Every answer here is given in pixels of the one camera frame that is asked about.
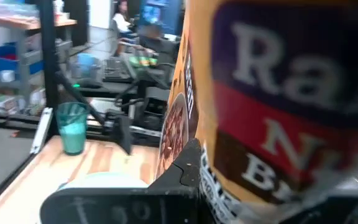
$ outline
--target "desk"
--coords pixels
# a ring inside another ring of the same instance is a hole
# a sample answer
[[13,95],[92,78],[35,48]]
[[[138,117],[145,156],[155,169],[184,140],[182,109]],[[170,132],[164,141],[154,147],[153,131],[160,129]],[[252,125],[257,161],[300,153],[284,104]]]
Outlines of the desk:
[[[67,19],[64,21],[58,21],[55,23],[55,26],[66,27],[65,32],[65,41],[62,43],[57,44],[58,51],[63,51],[65,56],[65,62],[67,67],[69,63],[69,57],[70,53],[69,50],[72,46],[71,42],[71,32],[69,29],[69,26],[72,26],[76,24],[76,21],[73,19]],[[19,64],[17,66],[17,72],[20,74],[21,80],[20,80],[20,89],[21,89],[21,95],[24,96],[25,101],[28,103],[30,99],[30,70],[29,65],[39,62],[42,60],[42,53],[40,50],[27,52],[27,47],[25,46],[25,31],[26,30],[34,30],[40,28],[39,22],[26,22],[22,19],[16,19],[12,17],[0,17],[0,27],[5,27],[8,29],[14,29],[17,30],[19,35],[19,40],[16,44],[16,55],[17,59],[19,61]]]
[[[78,90],[84,97],[98,97],[98,98],[114,98],[118,94],[126,90],[131,84],[127,83],[111,83],[103,82],[102,88],[81,88]],[[134,96],[136,94],[137,88],[132,89],[128,92],[129,95]]]
[[54,136],[13,183],[0,195],[1,223],[37,223],[42,202],[58,187],[95,172],[123,172],[151,184],[158,149],[134,146],[131,156],[112,142],[87,141],[78,156],[63,153],[59,136]]

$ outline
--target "floor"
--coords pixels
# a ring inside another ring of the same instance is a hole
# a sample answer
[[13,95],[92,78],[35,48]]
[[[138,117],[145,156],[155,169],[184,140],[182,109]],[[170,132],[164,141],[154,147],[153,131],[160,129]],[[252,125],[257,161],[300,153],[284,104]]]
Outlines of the floor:
[[[110,56],[111,31],[90,27],[89,44],[87,46],[75,47],[70,54],[75,55],[80,52],[94,55],[100,60],[107,59]],[[32,84],[42,85],[43,74],[38,75]],[[106,105],[103,102],[92,102],[94,106],[105,110]],[[11,138],[13,131],[0,129],[0,183],[9,176],[9,174],[21,164],[29,155],[32,144],[31,139]]]

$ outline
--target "wooden tabletop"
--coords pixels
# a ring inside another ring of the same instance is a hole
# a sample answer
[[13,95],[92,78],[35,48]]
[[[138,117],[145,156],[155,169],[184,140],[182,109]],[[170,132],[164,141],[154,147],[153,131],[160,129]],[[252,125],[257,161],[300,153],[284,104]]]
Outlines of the wooden tabletop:
[[42,202],[70,180],[95,172],[121,172],[151,184],[154,181],[158,149],[134,146],[128,156],[117,144],[87,141],[78,156],[63,153],[62,141],[54,136],[40,154],[0,195],[0,224],[35,224]]
[[[77,23],[76,20],[73,19],[65,19],[64,21],[55,22],[55,26],[71,26]],[[21,30],[32,30],[32,29],[39,29],[40,23],[39,22],[27,22],[22,19],[15,19],[10,17],[0,17],[0,26],[7,27],[7,28],[16,28]]]

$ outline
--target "black cable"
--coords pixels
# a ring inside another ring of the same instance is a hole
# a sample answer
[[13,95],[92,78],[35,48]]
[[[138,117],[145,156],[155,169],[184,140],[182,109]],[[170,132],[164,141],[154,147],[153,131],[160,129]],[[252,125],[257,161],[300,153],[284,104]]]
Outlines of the black cable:
[[175,68],[175,64],[172,64],[172,63],[158,63],[157,66],[160,66],[160,65],[166,65],[166,66],[169,66],[171,68]]
[[164,83],[163,81],[159,80],[156,76],[154,76],[154,75],[152,75],[152,74],[150,73],[150,69],[148,68],[148,66],[143,65],[143,63],[142,63],[142,61],[141,61],[141,59],[140,59],[140,53],[139,53],[139,51],[136,49],[136,47],[134,47],[134,50],[135,50],[135,56],[137,57],[137,60],[138,60],[138,62],[139,62],[139,64],[140,64],[140,66],[142,66],[142,67],[146,70],[147,76],[150,77],[153,81],[155,81],[155,82],[157,82],[158,84],[160,84],[160,85],[163,87],[163,89],[166,89],[166,90],[171,89],[170,86],[168,86],[166,83]]
[[126,95],[129,91],[131,91],[133,88],[137,87],[137,85],[139,84],[139,81],[136,80],[134,82],[131,83],[131,85],[124,91],[122,91],[120,94],[118,94],[114,100],[114,106],[117,106],[118,108],[124,108],[124,107],[127,107],[127,106],[130,106],[130,105],[133,105],[135,103],[138,103],[138,102],[143,102],[144,99],[143,98],[139,98],[139,99],[136,99],[134,101],[131,101],[131,102],[128,102],[128,103],[125,103],[125,104],[120,104],[118,101],[122,99],[122,97],[124,95]]
[[52,77],[56,79],[57,83],[62,84],[66,91],[71,96],[73,96],[75,100],[85,104],[89,108],[89,113],[95,118],[95,120],[98,121],[102,126],[104,125],[104,118],[93,108],[93,106],[88,103],[88,101],[81,95],[81,93],[72,86],[70,81],[64,77],[62,71],[56,72]]

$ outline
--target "cup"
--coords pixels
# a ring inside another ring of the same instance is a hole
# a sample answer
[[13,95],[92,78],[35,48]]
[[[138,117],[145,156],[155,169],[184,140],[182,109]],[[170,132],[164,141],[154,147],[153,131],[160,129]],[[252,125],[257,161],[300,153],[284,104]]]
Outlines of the cup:
[[91,75],[92,65],[94,64],[95,58],[91,54],[78,54],[77,55],[77,66],[81,72],[83,78],[89,78]]
[[88,114],[88,105],[84,103],[62,103],[58,106],[56,119],[65,154],[75,156],[84,151]]
[[1,82],[13,82],[15,80],[15,71],[13,70],[2,70],[0,71]]

